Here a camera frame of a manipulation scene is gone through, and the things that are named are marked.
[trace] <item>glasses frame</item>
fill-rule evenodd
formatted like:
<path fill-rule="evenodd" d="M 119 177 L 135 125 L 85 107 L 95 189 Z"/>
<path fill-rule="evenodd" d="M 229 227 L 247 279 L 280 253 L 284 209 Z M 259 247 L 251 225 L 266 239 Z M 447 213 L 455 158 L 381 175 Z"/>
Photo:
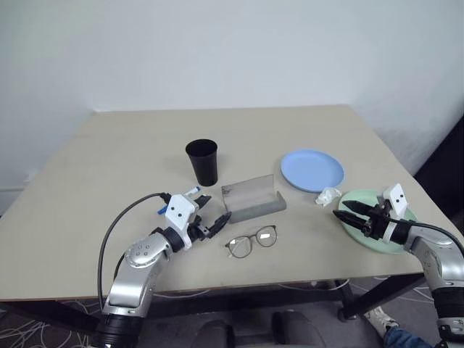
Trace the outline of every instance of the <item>glasses frame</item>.
<path fill-rule="evenodd" d="M 269 227 L 272 227 L 272 228 L 274 229 L 274 232 L 275 232 L 275 241 L 274 241 L 271 245 L 262 245 L 262 244 L 260 243 L 260 241 L 258 240 L 258 237 L 257 237 L 257 236 L 258 236 L 258 233 L 259 233 L 260 231 L 264 230 L 265 228 L 269 228 Z M 270 247 L 272 247 L 272 245 L 274 245 L 274 244 L 277 242 L 277 238 L 278 238 L 278 236 L 277 236 L 277 228 L 276 228 L 276 225 L 267 225 L 267 226 L 260 227 L 260 228 L 258 229 L 258 231 L 256 231 L 255 234 L 251 234 L 251 235 L 249 235 L 249 236 L 237 236 L 237 237 L 235 237 L 235 238 L 232 238 L 232 239 L 225 245 L 225 247 L 228 249 L 228 251 L 231 253 L 231 255 L 232 255 L 233 257 L 236 257 L 237 259 L 244 259 L 245 257 L 247 257 L 248 255 L 250 255 L 250 254 L 253 252 L 253 243 L 252 243 L 252 238 L 253 238 L 253 237 L 256 238 L 256 242 L 257 242 L 261 247 L 264 247 L 264 248 L 270 248 Z M 249 245 L 250 245 L 250 247 L 249 247 L 249 253 L 246 254 L 245 256 L 242 256 L 242 257 L 239 257 L 239 256 L 234 255 L 233 252 L 231 251 L 231 242 L 232 242 L 233 240 L 235 240 L 235 239 L 238 239 L 238 238 L 248 238 L 248 239 L 249 239 Z"/>

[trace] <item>blue plate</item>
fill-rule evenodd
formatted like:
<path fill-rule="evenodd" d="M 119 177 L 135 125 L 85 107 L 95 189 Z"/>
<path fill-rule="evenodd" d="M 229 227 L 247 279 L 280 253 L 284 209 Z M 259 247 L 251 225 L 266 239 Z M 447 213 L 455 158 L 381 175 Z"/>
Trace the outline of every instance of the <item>blue plate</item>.
<path fill-rule="evenodd" d="M 291 185 L 307 192 L 336 187 L 344 178 L 339 161 L 315 150 L 296 150 L 286 154 L 281 160 L 281 170 Z"/>

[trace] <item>white tissue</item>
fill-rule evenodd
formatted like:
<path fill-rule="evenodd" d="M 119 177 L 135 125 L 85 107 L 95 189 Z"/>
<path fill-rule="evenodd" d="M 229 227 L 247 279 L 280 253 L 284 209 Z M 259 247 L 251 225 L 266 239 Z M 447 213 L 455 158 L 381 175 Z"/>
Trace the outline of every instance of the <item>white tissue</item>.
<path fill-rule="evenodd" d="M 341 192 L 334 187 L 326 187 L 322 190 L 318 198 L 316 198 L 316 204 L 325 207 L 330 204 L 336 197 L 341 197 Z"/>

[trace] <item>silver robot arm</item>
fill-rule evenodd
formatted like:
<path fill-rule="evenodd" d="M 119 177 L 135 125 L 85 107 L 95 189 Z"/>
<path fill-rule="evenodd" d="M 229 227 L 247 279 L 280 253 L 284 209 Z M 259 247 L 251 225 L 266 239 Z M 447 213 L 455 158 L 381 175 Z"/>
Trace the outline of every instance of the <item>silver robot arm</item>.
<path fill-rule="evenodd" d="M 422 264 L 439 316 L 438 347 L 464 347 L 464 257 L 449 237 L 426 227 L 412 226 L 404 249 Z"/>
<path fill-rule="evenodd" d="M 210 198 L 200 196 L 193 200 L 182 194 L 171 196 L 165 213 L 165 228 L 156 228 L 126 250 L 104 304 L 92 347 L 130 348 L 137 345 L 157 276 L 166 263 L 179 250 L 189 249 L 197 239 L 212 238 L 231 216 L 230 213 L 224 214 L 212 227 L 204 227 L 197 212 Z"/>
<path fill-rule="evenodd" d="M 398 216 L 406 204 L 401 186 L 398 196 L 378 198 L 375 207 L 358 201 L 343 201 L 357 215 L 344 210 L 333 213 L 344 223 L 358 228 L 369 238 L 393 241 L 415 255 L 434 298 L 442 341 L 437 347 L 464 347 L 464 247 L 450 232 L 436 226 L 406 221 Z"/>

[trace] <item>mint green plate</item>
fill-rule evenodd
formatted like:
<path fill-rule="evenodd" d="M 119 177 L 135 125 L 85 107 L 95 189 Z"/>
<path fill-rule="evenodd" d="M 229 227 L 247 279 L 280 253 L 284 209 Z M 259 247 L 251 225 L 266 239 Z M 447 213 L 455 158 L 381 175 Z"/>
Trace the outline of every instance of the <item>mint green plate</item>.
<path fill-rule="evenodd" d="M 353 212 L 342 204 L 343 201 L 359 201 L 374 206 L 378 204 L 378 194 L 379 193 L 374 190 L 356 190 L 348 192 L 347 194 L 343 195 L 342 198 L 340 198 L 339 210 Z M 356 215 L 363 219 L 367 218 L 366 216 L 361 214 Z M 406 209 L 404 219 L 414 221 L 418 220 L 417 217 L 414 215 L 414 212 L 412 212 L 409 208 Z M 363 232 L 357 230 L 356 228 L 350 225 L 347 225 L 346 223 L 341 224 L 353 239 L 355 239 L 358 243 L 364 245 L 365 247 L 375 250 L 376 252 L 382 252 L 384 254 L 401 254 L 405 252 L 401 245 L 396 244 L 393 241 L 390 241 L 388 244 L 384 243 L 381 239 L 376 241 L 375 239 L 364 237 Z"/>

